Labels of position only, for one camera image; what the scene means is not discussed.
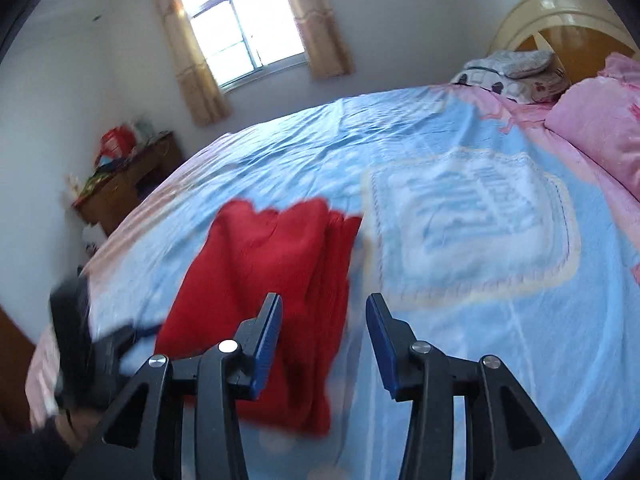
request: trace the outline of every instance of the wooden headboard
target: wooden headboard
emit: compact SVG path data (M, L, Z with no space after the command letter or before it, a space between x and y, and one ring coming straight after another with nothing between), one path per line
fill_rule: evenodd
M571 82L594 77L611 52L640 49L606 0L522 0L504 19L494 50L553 50Z

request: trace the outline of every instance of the curtain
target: curtain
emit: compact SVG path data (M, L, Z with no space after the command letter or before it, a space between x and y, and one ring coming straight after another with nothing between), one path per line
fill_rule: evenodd
M156 0L169 44L175 76L193 122L206 126L231 110L196 40L182 0Z
M309 69L316 78L353 72L353 63L326 0L289 0L305 47Z

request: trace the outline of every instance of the pillow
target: pillow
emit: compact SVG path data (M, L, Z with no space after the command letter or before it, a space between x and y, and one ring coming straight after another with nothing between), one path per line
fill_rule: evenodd
M598 75L640 85L640 63L617 52L612 52L607 56L605 67L598 72Z
M529 50L526 52L496 50L489 57L466 62L463 68L484 68L511 79L521 79L546 70L553 58L554 53L549 50Z
M610 77L585 79L551 108L545 126L640 200L640 87Z
M526 105L557 101L571 85L561 68L522 79L511 79L482 68L470 68L457 74L451 82L479 86Z

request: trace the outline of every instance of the wooden desk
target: wooden desk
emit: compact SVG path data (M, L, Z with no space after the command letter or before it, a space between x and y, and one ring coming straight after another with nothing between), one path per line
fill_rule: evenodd
M99 223L108 236L183 162L174 134L167 133L74 202L74 208L87 224Z

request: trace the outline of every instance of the red cloth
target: red cloth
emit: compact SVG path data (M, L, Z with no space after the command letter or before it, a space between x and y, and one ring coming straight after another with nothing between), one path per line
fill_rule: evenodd
M238 402L238 413L290 431L328 433L324 380L342 338L361 220L320 199L260 213L248 202L228 202L184 277L156 352L192 356L232 338L267 293L277 292L283 319L267 385L257 401Z

